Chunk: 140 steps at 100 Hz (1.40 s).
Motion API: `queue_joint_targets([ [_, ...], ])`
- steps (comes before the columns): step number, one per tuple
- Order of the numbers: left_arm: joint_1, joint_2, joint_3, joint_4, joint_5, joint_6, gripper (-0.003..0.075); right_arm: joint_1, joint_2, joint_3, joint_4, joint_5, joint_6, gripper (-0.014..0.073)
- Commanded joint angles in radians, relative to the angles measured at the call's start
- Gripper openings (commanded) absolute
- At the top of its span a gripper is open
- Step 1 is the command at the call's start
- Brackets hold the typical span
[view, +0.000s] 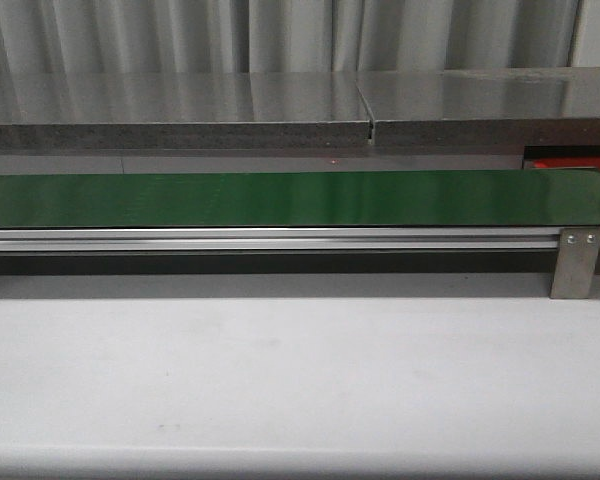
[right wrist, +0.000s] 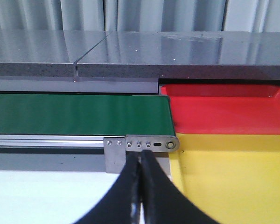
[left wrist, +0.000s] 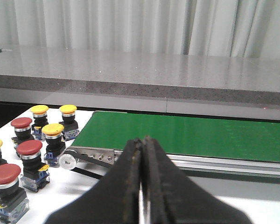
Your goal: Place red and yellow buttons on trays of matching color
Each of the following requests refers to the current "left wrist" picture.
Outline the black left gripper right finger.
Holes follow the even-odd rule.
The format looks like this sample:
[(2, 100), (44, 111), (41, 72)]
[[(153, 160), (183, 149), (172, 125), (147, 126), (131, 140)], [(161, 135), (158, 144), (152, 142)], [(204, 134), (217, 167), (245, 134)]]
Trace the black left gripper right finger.
[(150, 224), (250, 224), (248, 216), (188, 178), (156, 139), (143, 140), (141, 175)]

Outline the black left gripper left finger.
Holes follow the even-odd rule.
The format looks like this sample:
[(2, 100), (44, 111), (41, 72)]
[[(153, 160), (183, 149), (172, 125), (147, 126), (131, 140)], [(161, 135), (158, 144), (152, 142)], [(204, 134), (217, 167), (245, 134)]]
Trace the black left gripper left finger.
[(53, 212), (47, 224), (139, 223), (140, 139), (129, 140), (116, 163), (90, 190)]

